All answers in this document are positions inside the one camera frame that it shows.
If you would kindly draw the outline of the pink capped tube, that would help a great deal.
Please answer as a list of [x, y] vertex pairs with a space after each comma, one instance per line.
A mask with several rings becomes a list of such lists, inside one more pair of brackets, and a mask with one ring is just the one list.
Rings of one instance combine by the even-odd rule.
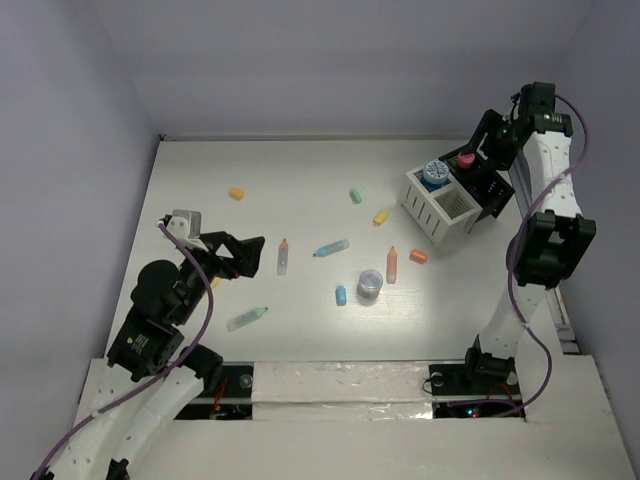
[[472, 153], [463, 153], [460, 152], [457, 156], [456, 164], [457, 167], [461, 170], [470, 170], [476, 161], [476, 155], [474, 152]]

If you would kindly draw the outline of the green highlighter pen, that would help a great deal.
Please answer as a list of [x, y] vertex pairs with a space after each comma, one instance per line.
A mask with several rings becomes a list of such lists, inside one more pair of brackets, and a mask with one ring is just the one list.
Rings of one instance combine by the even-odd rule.
[[236, 316], [227, 322], [226, 329], [228, 332], [239, 330], [261, 319], [268, 312], [268, 310], [268, 307], [260, 307]]

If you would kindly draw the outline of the clear round jar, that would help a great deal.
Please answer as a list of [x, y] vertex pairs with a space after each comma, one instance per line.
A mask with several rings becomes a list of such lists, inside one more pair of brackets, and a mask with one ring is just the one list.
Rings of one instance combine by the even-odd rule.
[[358, 278], [357, 293], [363, 299], [374, 300], [379, 296], [383, 284], [380, 272], [374, 269], [364, 270]]

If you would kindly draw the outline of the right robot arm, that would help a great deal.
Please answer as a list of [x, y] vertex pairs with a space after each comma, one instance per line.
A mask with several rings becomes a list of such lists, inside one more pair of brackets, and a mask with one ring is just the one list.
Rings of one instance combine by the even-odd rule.
[[473, 394], [504, 384], [518, 344], [547, 291], [568, 279], [596, 234], [576, 200], [569, 115], [556, 110], [555, 87], [533, 82], [512, 98], [508, 116], [485, 113], [458, 154], [459, 166], [507, 170], [527, 163], [531, 202], [506, 252], [507, 286], [487, 326], [467, 350], [459, 381]]

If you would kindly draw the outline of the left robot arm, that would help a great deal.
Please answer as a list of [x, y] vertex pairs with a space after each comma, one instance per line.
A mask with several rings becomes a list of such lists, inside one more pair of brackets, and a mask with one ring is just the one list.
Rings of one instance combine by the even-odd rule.
[[140, 271], [89, 414], [58, 441], [33, 478], [128, 479], [184, 407], [225, 389], [222, 357], [197, 340], [184, 346], [179, 328], [201, 299], [213, 298], [215, 278], [255, 276], [265, 240], [215, 232], [195, 246], [174, 234], [168, 238], [184, 261], [156, 260]]

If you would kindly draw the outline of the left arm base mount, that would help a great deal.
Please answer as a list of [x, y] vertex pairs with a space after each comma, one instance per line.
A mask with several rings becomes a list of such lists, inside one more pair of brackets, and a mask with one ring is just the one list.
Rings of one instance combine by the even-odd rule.
[[234, 421], [253, 417], [253, 363], [225, 363], [218, 385], [206, 390], [176, 415], [176, 420]]

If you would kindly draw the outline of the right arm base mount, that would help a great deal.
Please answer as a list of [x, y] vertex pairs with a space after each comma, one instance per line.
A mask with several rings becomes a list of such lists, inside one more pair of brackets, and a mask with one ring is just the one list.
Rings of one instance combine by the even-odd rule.
[[463, 364], [432, 364], [421, 389], [431, 396], [436, 419], [477, 419], [499, 416], [524, 417], [518, 385], [494, 380], [471, 380]]

